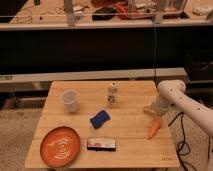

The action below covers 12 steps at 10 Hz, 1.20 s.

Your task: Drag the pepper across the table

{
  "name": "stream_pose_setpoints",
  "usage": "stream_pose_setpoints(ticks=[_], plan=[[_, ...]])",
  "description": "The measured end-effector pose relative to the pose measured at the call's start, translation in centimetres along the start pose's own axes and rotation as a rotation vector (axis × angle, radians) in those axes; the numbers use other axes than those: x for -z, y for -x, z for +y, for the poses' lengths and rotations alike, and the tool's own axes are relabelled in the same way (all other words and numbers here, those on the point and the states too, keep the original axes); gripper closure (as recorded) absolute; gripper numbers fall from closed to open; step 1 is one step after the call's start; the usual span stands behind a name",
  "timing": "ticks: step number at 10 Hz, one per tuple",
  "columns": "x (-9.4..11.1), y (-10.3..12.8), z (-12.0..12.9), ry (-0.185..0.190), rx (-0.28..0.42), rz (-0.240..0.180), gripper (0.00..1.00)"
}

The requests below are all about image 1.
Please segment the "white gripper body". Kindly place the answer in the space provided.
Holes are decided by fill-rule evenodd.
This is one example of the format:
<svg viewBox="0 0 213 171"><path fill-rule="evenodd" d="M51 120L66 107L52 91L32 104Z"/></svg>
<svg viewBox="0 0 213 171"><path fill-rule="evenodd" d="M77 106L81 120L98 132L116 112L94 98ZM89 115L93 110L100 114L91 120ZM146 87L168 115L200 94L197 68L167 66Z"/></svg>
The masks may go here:
<svg viewBox="0 0 213 171"><path fill-rule="evenodd" d="M162 117L166 114L166 110L162 108L156 108L153 105L148 105L143 108L143 112L147 115L153 115L153 116L158 116Z"/></svg>

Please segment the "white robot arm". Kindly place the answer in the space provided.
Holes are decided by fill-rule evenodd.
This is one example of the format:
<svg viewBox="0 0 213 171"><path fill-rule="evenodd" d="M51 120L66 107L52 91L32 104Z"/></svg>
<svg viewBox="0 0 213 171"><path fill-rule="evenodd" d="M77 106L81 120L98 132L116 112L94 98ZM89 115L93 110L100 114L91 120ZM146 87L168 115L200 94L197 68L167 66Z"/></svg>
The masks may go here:
<svg viewBox="0 0 213 171"><path fill-rule="evenodd" d="M143 108L153 114L153 122L147 138L152 139L158 132L161 121L171 104L188 115L213 140L213 110L191 99L185 94L186 85L182 80L164 80L157 85L158 94L153 102Z"/></svg>

